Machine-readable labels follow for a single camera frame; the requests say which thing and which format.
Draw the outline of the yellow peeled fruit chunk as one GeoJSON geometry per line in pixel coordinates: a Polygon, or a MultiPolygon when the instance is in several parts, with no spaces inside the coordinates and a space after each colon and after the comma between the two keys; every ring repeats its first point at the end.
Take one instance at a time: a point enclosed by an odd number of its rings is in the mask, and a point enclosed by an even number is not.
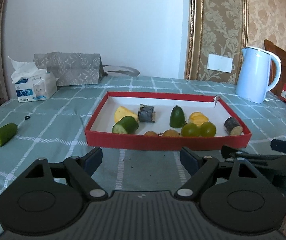
{"type": "Polygon", "coordinates": [[[208,122],[208,117],[202,112],[193,112],[189,116],[189,122],[201,126],[204,122],[208,122]]]}

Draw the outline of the dark green cucumber end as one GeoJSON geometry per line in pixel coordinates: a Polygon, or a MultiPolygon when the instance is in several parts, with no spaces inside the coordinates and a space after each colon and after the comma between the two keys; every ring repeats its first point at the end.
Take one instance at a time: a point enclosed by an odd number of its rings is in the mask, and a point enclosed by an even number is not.
{"type": "Polygon", "coordinates": [[[176,105],[170,115],[170,126],[172,128],[182,128],[185,125],[185,114],[182,108],[176,105]]]}

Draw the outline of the yellow fruit wedge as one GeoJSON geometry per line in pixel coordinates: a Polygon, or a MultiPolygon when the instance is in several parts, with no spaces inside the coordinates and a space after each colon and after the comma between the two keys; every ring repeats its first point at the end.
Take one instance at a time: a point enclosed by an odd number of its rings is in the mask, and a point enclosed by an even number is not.
{"type": "Polygon", "coordinates": [[[131,111],[131,110],[129,110],[126,107],[123,107],[123,106],[119,106],[116,109],[116,111],[114,113],[114,122],[117,123],[122,118],[124,118],[126,116],[131,116],[131,117],[133,117],[136,120],[136,122],[139,122],[138,115],[136,113],[134,113],[133,111],[131,111]]]}

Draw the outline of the green round fruit right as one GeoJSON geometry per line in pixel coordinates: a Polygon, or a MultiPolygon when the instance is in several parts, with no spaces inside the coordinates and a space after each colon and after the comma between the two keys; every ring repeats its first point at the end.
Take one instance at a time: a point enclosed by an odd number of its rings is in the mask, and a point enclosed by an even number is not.
{"type": "Polygon", "coordinates": [[[209,121],[204,122],[200,126],[200,136],[201,137],[207,137],[207,138],[215,137],[216,131],[217,131],[216,126],[209,121]]]}

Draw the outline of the green round fruit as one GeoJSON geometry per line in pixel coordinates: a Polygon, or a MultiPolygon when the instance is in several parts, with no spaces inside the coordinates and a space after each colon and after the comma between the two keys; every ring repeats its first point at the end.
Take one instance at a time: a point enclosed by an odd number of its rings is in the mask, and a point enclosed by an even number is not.
{"type": "Polygon", "coordinates": [[[201,137],[207,137],[207,138],[215,137],[216,131],[217,131],[216,126],[209,121],[204,122],[200,126],[200,136],[201,137]]]}
{"type": "Polygon", "coordinates": [[[200,128],[196,124],[189,122],[182,127],[180,134],[182,137],[199,137],[200,128]]]}

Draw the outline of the green round fruit left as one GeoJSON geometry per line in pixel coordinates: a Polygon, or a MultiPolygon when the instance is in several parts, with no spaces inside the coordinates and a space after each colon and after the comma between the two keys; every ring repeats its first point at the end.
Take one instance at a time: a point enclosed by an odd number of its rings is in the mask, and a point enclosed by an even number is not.
{"type": "Polygon", "coordinates": [[[200,128],[196,124],[189,122],[182,127],[180,134],[182,137],[199,137],[200,128]]]}

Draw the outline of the cucumber piece on cloth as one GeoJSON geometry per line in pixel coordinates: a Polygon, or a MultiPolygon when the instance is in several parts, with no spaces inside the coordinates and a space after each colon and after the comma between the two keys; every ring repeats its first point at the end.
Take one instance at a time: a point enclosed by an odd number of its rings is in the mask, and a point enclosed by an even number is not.
{"type": "Polygon", "coordinates": [[[0,127],[0,147],[12,139],[16,135],[17,130],[18,126],[15,123],[8,123],[0,127]]]}

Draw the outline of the light blue electric kettle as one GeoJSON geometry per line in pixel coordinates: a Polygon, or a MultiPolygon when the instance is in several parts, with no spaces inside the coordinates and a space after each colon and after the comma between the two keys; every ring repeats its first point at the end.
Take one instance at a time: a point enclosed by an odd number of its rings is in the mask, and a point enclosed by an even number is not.
{"type": "Polygon", "coordinates": [[[281,60],[274,53],[257,47],[242,49],[243,64],[236,85],[236,94],[247,101],[262,103],[266,93],[272,90],[281,77],[281,60]],[[276,74],[269,81],[271,62],[276,65],[276,74]]]}

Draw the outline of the dark skinned root piece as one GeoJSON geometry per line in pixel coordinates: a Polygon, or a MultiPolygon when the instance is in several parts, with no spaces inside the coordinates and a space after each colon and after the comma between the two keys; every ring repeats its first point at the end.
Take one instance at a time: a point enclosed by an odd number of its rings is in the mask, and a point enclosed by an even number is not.
{"type": "Polygon", "coordinates": [[[138,111],[138,118],[140,122],[155,122],[154,106],[141,104],[138,111]]]}

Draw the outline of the red shallow cardboard tray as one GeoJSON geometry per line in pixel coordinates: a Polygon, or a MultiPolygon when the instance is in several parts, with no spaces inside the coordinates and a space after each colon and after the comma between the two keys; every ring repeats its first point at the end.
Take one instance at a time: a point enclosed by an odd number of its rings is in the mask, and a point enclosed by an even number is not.
{"type": "Polygon", "coordinates": [[[252,136],[246,124],[219,96],[155,92],[107,92],[84,132],[89,146],[144,151],[178,151],[183,146],[194,151],[219,150],[223,145],[243,148],[247,146],[252,136]],[[154,106],[155,122],[140,122],[134,134],[112,133],[116,109],[123,106],[137,113],[141,104],[154,106]],[[216,126],[215,137],[162,137],[160,134],[170,129],[170,114],[176,105],[182,108],[186,118],[193,112],[202,112],[207,116],[216,126]],[[231,116],[241,124],[243,128],[241,135],[227,134],[224,123],[231,116]],[[154,131],[159,135],[144,136],[147,131],[154,131]]]}

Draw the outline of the green cucumber piece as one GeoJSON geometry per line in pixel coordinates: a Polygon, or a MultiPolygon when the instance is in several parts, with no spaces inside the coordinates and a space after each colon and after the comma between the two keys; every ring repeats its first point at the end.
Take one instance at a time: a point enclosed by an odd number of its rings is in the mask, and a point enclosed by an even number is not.
{"type": "Polygon", "coordinates": [[[112,128],[114,134],[134,134],[139,128],[138,122],[132,116],[125,116],[112,128]]]}

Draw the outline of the white blue tissue pack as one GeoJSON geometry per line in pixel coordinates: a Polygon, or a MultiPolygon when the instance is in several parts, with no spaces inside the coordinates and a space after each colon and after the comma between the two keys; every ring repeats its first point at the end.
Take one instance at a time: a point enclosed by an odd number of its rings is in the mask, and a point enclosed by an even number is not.
{"type": "Polygon", "coordinates": [[[8,58],[15,70],[11,79],[18,102],[48,100],[57,91],[57,78],[45,66],[37,67],[34,61],[20,62],[8,58]]]}

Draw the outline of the grey patterned gift bag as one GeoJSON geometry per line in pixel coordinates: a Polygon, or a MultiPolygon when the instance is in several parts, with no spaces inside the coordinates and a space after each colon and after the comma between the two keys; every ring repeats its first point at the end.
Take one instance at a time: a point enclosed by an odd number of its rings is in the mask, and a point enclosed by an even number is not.
{"type": "Polygon", "coordinates": [[[132,67],[110,66],[102,63],[100,54],[51,52],[35,54],[34,62],[57,78],[58,86],[96,85],[105,76],[137,77],[132,67]]]}

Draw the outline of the white wall switch panel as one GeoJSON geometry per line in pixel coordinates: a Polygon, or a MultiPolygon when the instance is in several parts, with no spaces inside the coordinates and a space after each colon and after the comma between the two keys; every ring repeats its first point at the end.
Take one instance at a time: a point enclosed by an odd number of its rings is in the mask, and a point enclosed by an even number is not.
{"type": "Polygon", "coordinates": [[[231,73],[233,59],[230,57],[209,54],[208,55],[208,70],[215,70],[218,72],[231,73]]]}

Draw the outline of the gold ornate wall moulding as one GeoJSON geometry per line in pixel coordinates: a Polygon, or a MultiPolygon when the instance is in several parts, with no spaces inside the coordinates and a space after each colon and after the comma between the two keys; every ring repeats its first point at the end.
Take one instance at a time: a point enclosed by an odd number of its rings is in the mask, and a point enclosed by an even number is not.
{"type": "Polygon", "coordinates": [[[190,0],[185,79],[237,83],[247,45],[247,0],[190,0]],[[210,70],[211,54],[232,59],[231,72],[210,70]]]}

